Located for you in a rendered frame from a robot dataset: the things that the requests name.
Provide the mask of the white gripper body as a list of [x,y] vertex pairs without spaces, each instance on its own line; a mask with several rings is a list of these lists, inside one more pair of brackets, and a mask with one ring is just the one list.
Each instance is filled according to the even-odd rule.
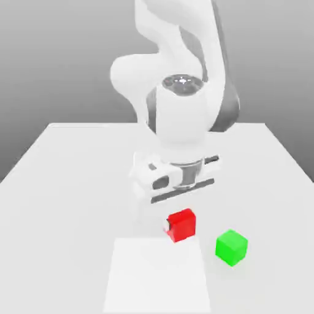
[[155,196],[152,196],[149,203],[149,214],[169,214],[174,213],[182,208],[184,204],[189,200],[189,197],[196,190],[201,190],[206,186],[213,185],[215,183],[214,178],[209,178],[200,182],[197,182],[193,187],[180,188],[179,190],[171,189]]

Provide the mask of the small red cube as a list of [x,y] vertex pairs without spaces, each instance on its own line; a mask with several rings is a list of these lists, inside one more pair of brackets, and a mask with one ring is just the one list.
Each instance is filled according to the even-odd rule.
[[174,243],[192,237],[196,233],[196,216],[191,209],[170,214],[167,218],[167,235]]

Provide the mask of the small green cube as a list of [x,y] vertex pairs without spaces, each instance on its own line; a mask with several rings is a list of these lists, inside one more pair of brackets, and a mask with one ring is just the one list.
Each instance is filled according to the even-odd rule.
[[246,256],[248,240],[230,229],[216,239],[215,255],[229,266],[235,266]]

